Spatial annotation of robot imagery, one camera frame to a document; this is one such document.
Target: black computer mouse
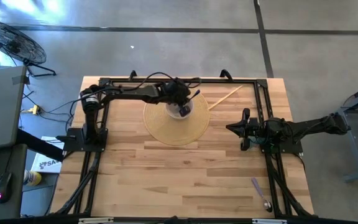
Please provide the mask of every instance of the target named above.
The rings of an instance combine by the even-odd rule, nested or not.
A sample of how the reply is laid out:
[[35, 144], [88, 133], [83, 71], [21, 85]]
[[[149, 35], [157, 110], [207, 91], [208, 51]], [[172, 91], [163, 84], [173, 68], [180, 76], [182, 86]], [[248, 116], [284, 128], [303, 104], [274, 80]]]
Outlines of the black computer mouse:
[[0, 203], [7, 202], [12, 194], [12, 173], [5, 172], [0, 175]]

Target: fan stand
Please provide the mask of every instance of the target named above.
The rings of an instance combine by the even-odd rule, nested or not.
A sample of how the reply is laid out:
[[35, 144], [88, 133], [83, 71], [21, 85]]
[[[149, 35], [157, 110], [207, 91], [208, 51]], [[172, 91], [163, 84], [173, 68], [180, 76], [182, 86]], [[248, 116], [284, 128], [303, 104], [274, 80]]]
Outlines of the fan stand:
[[[55, 76], [56, 75], [56, 72], [52, 69], [49, 69], [49, 68], [45, 68], [43, 66], [40, 66], [40, 65], [36, 65], [32, 62], [30, 62], [29, 60], [27, 59], [24, 59], [23, 60], [23, 64], [24, 66], [27, 68], [27, 70], [29, 71], [29, 74], [32, 76], [32, 77], [43, 77], [43, 76], [49, 76], [49, 75], [53, 75]], [[40, 75], [34, 75], [34, 73], [31, 71], [30, 67], [29, 66], [35, 66], [35, 67], [39, 67], [39, 68], [42, 68], [44, 70], [47, 70], [47, 71], [50, 71], [52, 73], [45, 73], [45, 74], [40, 74]]]

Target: spoon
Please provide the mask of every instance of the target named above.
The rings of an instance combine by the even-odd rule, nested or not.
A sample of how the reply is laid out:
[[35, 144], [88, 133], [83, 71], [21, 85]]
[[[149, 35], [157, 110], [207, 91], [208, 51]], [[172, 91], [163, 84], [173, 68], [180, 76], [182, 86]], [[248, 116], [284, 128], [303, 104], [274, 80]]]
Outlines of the spoon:
[[262, 193], [262, 189], [260, 189], [260, 187], [259, 187], [258, 181], [256, 180], [255, 177], [251, 178], [251, 180], [256, 188], [256, 191], [258, 191], [258, 194], [264, 200], [264, 209], [266, 209], [266, 211], [268, 211], [268, 212], [272, 212], [273, 211], [272, 204], [268, 200], [266, 200], [266, 198], [264, 197], [264, 194]]

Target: wooden table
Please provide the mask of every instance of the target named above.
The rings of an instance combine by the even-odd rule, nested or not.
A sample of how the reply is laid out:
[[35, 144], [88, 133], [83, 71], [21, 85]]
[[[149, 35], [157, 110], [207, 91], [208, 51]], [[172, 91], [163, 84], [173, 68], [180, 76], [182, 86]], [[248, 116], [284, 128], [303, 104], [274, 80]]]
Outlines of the wooden table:
[[[81, 89], [97, 84], [99, 78], [84, 77]], [[204, 83], [200, 90], [212, 105], [238, 86]], [[274, 116], [292, 120], [283, 79], [269, 78], [268, 89]], [[266, 198], [270, 198], [264, 156], [257, 146], [240, 151], [240, 139], [225, 128], [241, 120], [244, 108], [251, 109], [251, 117], [257, 117], [252, 85], [244, 84], [213, 108], [206, 132], [185, 146], [168, 146], [155, 140], [143, 124], [144, 106], [144, 102], [133, 100], [110, 103], [108, 145], [102, 153], [92, 216], [273, 217], [264, 210], [251, 182], [251, 177], [256, 177]], [[81, 127], [84, 118], [78, 103], [73, 126]], [[62, 207], [77, 187], [83, 157], [83, 152], [75, 152], [63, 161], [51, 211]], [[283, 154], [283, 164], [288, 188], [313, 213], [299, 158]], [[277, 193], [282, 203], [281, 191]]]

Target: concrete floor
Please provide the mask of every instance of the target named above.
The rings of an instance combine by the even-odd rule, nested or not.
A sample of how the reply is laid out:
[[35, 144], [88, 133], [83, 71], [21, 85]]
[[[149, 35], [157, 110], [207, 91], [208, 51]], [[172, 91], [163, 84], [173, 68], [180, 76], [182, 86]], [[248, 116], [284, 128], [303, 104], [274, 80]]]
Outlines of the concrete floor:
[[[358, 30], [358, 1], [260, 0], [260, 5], [266, 29]], [[257, 28], [251, 0], [0, 0], [0, 21], [20, 25]], [[226, 68], [235, 77], [266, 77], [258, 34], [25, 33], [45, 49], [48, 58], [43, 65], [58, 73], [56, 77], [31, 79], [30, 89], [35, 91], [31, 98], [46, 110], [75, 99], [85, 75], [129, 75], [136, 70], [142, 75], [162, 71], [205, 77], [217, 76]], [[268, 35], [267, 43], [274, 75], [285, 79], [295, 121], [336, 111], [358, 91], [358, 36]], [[0, 65], [14, 64], [0, 53]], [[31, 106], [24, 100], [23, 108]], [[38, 137], [64, 133], [63, 123], [26, 115], [22, 122], [27, 132]], [[305, 137], [302, 145], [315, 213], [358, 221], [358, 181], [342, 181], [344, 174], [356, 170], [348, 138], [317, 134]], [[32, 160], [34, 153], [29, 151], [26, 168]], [[46, 177], [43, 186], [53, 185], [55, 178]], [[43, 215], [51, 193], [51, 187], [24, 192], [22, 213]], [[40, 206], [36, 198], [45, 203]]]

